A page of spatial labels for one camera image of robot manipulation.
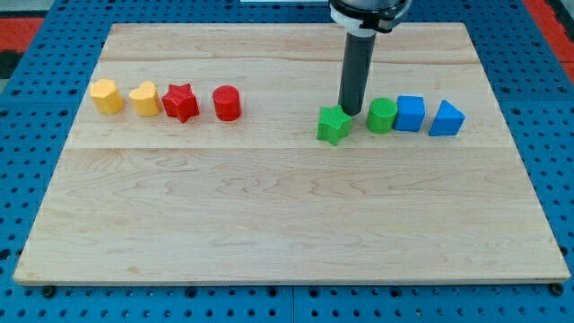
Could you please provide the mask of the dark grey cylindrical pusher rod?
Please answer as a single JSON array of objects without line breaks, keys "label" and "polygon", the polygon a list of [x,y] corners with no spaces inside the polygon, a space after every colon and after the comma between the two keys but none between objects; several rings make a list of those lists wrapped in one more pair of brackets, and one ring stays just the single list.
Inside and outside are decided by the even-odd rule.
[{"label": "dark grey cylindrical pusher rod", "polygon": [[346,35],[338,103],[349,116],[361,112],[375,41],[375,34]]}]

